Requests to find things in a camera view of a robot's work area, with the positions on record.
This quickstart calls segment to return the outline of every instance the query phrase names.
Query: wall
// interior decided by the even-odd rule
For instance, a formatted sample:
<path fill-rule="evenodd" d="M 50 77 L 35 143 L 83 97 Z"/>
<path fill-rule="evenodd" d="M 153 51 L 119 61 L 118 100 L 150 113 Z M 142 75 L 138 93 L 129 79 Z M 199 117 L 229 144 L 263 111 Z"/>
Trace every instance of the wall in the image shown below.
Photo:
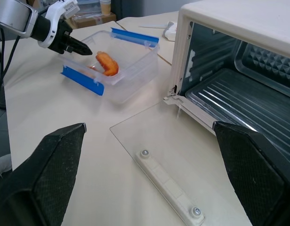
<path fill-rule="evenodd" d="M 199 0 L 122 0 L 123 17 L 149 16 L 179 11 L 187 3 Z"/>

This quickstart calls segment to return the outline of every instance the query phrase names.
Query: table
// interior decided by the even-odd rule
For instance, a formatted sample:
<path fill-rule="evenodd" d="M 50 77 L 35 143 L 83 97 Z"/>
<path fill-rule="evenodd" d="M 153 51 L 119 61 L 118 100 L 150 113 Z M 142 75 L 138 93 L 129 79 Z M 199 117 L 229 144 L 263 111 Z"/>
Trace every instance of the table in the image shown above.
<path fill-rule="evenodd" d="M 74 30 L 82 40 L 115 22 Z M 8 56 L 13 41 L 6 43 Z M 20 40 L 5 78 L 13 169 L 48 133 L 85 122 L 76 184 L 64 226 L 184 225 L 109 128 L 158 103 L 166 96 L 170 65 L 159 59 L 159 76 L 122 107 L 116 107 L 60 74 L 57 53 Z"/>
<path fill-rule="evenodd" d="M 153 16 L 127 17 L 117 21 L 117 23 L 127 31 L 159 37 L 159 45 L 161 47 L 159 55 L 168 63 L 172 64 L 174 42 L 168 41 L 166 38 L 162 37 L 164 29 L 144 28 L 139 26 L 167 24 L 169 21 L 177 22 L 177 18 L 178 12 L 171 12 Z"/>

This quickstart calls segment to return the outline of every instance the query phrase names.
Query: cardboard box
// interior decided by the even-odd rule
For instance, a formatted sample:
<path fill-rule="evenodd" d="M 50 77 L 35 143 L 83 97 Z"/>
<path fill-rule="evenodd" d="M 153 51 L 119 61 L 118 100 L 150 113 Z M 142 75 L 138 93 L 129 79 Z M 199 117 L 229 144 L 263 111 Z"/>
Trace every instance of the cardboard box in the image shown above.
<path fill-rule="evenodd" d="M 109 16 L 100 14 L 94 14 L 91 17 L 83 18 L 74 16 L 71 18 L 72 25 L 75 28 L 90 27 L 99 24 L 104 24 L 110 21 L 116 21 L 116 15 L 111 13 Z"/>

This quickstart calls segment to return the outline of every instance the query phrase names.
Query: white toaster oven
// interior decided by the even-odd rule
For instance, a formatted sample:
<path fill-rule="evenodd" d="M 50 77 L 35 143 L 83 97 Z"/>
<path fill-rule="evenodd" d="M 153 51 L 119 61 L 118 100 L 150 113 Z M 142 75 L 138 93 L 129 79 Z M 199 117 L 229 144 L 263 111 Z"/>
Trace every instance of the white toaster oven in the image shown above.
<path fill-rule="evenodd" d="M 290 0 L 178 17 L 168 97 L 111 131 L 186 225 L 290 225 Z"/>

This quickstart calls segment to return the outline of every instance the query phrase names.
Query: screw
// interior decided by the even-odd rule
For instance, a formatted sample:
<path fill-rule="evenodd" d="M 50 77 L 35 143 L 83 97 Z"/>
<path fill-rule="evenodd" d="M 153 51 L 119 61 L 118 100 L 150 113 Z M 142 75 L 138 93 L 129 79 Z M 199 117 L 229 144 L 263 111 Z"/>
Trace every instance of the screw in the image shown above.
<path fill-rule="evenodd" d="M 201 209 L 200 208 L 197 208 L 197 207 L 194 207 L 192 209 L 192 212 L 193 214 L 195 214 L 196 216 L 199 216 L 201 214 Z"/>
<path fill-rule="evenodd" d="M 147 150 L 144 150 L 144 151 L 142 151 L 142 155 L 149 155 L 149 151 L 147 151 Z"/>

